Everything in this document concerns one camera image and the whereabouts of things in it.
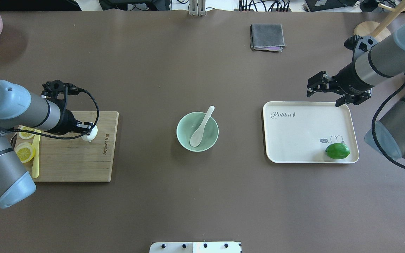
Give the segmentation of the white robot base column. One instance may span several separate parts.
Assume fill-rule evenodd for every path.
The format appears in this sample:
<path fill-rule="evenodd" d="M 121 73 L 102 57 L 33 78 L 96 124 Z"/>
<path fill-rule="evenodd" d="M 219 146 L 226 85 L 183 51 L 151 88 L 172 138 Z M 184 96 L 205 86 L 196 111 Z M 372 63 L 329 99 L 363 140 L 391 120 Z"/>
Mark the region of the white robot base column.
<path fill-rule="evenodd" d="M 241 253 L 241 242 L 189 241 L 152 243 L 150 253 Z"/>

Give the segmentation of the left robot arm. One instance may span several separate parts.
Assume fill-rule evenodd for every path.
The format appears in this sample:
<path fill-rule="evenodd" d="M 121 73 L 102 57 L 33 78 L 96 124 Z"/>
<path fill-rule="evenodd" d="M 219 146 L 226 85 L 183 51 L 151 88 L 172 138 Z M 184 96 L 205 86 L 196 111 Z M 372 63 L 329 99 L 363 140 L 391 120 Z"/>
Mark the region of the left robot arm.
<path fill-rule="evenodd" d="M 77 133 L 77 138 L 89 135 L 95 122 L 81 122 L 66 109 L 68 96 L 88 93 L 59 80 L 43 84 L 41 95 L 31 93 L 21 85 L 0 80 L 0 208 L 5 209 L 29 197 L 36 190 L 30 173 L 18 158 L 7 136 L 18 125 L 40 130 L 41 136 L 62 139 L 62 135 Z"/>

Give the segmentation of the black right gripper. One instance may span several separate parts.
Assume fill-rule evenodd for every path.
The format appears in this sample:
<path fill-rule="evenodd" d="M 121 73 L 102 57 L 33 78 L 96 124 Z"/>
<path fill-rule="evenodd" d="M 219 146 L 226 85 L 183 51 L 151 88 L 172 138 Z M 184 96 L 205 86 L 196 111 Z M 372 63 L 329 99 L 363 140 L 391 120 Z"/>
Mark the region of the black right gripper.
<path fill-rule="evenodd" d="M 336 88 L 329 89 L 332 81 L 336 84 Z M 347 65 L 334 77 L 328 75 L 326 71 L 318 72 L 308 79 L 307 88 L 307 97 L 313 96 L 317 92 L 343 95 L 335 102 L 335 106 L 340 107 L 350 103 L 359 105 L 370 99 L 372 86 L 359 78 L 353 65 Z"/>

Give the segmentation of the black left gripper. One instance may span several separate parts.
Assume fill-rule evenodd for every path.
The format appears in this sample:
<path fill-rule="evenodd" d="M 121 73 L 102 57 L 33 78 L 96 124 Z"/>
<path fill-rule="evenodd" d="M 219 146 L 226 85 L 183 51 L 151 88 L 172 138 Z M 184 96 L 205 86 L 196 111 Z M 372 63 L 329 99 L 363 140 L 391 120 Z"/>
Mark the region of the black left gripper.
<path fill-rule="evenodd" d="M 92 122 L 81 122 L 76 120 L 74 114 L 65 110 L 63 119 L 60 122 L 60 135 L 68 133 L 77 133 L 80 135 L 89 135 L 91 133 L 91 128 L 93 126 Z"/>

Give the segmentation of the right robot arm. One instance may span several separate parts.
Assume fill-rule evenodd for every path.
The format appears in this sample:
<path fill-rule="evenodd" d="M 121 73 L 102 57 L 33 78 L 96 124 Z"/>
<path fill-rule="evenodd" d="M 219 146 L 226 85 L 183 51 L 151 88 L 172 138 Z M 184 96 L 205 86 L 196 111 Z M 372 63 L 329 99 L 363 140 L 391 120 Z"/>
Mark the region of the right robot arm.
<path fill-rule="evenodd" d="M 398 76 L 405 77 L 405 24 L 382 41 L 353 35 L 344 42 L 352 50 L 350 64 L 336 75 L 318 72 L 308 79 L 307 96 L 337 93 L 335 105 L 360 105 L 371 98 L 372 88 Z M 405 81 L 376 110 L 365 142 L 389 162 L 405 169 Z"/>

